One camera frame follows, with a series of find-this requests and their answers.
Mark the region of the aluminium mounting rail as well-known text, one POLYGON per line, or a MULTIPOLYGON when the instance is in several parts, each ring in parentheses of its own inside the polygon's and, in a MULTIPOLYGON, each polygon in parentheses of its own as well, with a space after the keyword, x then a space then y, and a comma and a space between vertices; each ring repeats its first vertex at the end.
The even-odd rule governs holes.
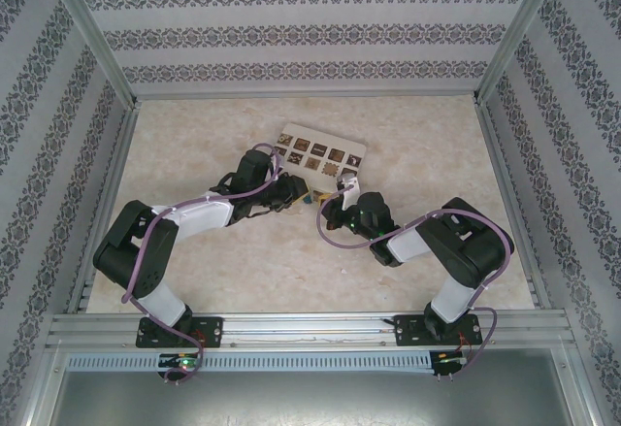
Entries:
MULTIPOLYGON (((476 313, 477 332, 491 334, 490 348, 555 348, 575 346, 564 311, 488 311, 476 313)), ((220 349, 304 351, 397 350, 404 333, 389 312, 225 313, 216 333, 220 349)), ((141 317, 125 314, 61 314, 52 318, 45 349, 122 351, 133 349, 141 317)))

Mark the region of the aluminium frame post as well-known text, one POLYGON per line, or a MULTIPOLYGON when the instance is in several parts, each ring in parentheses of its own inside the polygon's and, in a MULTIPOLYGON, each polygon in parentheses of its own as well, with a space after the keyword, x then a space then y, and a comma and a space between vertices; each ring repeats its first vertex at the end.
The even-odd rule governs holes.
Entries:
POLYGON ((515 50, 522 41, 524 34, 528 31, 533 19, 537 15, 543 0, 523 0, 514 19, 500 45, 492 57, 482 79, 474 92, 474 101, 481 106, 489 99, 497 81, 501 78, 503 71, 508 66, 515 50))
POLYGON ((123 105, 133 106, 137 97, 85 0, 62 1, 123 105))

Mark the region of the grey sheet metal tray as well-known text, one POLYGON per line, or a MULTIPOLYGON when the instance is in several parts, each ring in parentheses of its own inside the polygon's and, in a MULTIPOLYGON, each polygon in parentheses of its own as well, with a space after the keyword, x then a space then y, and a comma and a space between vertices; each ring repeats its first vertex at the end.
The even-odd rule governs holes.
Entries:
POLYGON ((167 385, 136 353, 49 355, 23 426, 605 426, 566 348, 488 349, 453 377, 381 353, 375 368, 293 371, 279 353, 218 352, 167 385))

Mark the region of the white box with brown pictures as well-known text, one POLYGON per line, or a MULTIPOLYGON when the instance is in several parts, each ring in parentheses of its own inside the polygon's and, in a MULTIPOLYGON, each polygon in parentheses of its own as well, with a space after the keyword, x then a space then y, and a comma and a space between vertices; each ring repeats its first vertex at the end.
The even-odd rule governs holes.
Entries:
POLYGON ((305 180, 309 195, 313 192, 334 192, 337 177, 357 174, 366 155, 363 144, 288 123, 275 142, 282 156, 283 169, 305 180))

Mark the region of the circuit board with green light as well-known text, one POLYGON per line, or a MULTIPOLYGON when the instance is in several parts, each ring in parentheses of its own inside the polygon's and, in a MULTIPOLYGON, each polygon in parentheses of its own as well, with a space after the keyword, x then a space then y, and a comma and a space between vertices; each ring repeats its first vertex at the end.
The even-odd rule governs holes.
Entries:
POLYGON ((193 353, 160 354, 158 359, 158 368, 160 370, 182 369, 190 371, 198 365, 198 355, 193 353))

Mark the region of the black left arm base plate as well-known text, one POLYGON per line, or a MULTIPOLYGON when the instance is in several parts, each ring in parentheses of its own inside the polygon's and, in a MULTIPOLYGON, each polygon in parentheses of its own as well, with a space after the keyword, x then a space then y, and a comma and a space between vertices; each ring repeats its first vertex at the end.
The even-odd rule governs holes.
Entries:
MULTIPOLYGON (((174 328, 196 340, 204 348, 218 348, 223 333, 223 319, 193 316, 180 320, 174 328)), ((191 341, 170 333, 147 317, 140 320, 135 345, 138 348, 194 347, 191 341)))

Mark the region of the aluminium table side rail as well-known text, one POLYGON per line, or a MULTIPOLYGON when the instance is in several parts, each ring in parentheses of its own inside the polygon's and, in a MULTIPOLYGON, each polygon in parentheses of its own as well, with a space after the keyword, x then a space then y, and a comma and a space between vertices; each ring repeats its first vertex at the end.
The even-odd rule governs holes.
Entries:
POLYGON ((492 120, 486 108, 476 100, 474 100, 474 109, 500 189, 509 227, 529 286, 531 298, 537 309, 552 310, 554 305, 547 294, 539 262, 519 209, 518 197, 513 189, 510 171, 507 167, 501 144, 494 131, 492 120))
POLYGON ((98 190, 98 202, 86 234, 86 241, 78 261, 75 278, 70 286, 68 300, 62 310, 63 313, 77 313, 81 310, 81 301, 84 288, 96 273, 92 265, 94 252, 105 237, 111 219, 114 202, 120 186, 123 170, 135 131, 142 102, 137 100, 118 127, 114 145, 109 156, 106 175, 98 190))

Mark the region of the aluminium frame cross beam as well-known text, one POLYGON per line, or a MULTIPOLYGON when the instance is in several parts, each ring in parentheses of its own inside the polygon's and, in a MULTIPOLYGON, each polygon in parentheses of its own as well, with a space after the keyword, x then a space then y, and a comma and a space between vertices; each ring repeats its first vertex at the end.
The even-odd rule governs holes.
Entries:
POLYGON ((473 96, 474 91, 458 89, 382 89, 382 90, 286 90, 286 91, 225 91, 225 92, 190 92, 190 93, 153 93, 138 94, 136 100, 164 101, 164 100, 216 100, 216 99, 287 99, 287 98, 348 98, 348 97, 443 97, 443 96, 473 96))

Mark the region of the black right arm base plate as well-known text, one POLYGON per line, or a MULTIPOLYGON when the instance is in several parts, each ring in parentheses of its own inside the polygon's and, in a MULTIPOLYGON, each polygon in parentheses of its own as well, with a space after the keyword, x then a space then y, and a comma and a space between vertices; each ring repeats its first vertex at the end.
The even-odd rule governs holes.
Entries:
POLYGON ((457 346, 483 341, 478 317, 465 314, 453 323, 423 314, 398 314, 393 318, 397 346, 457 346))

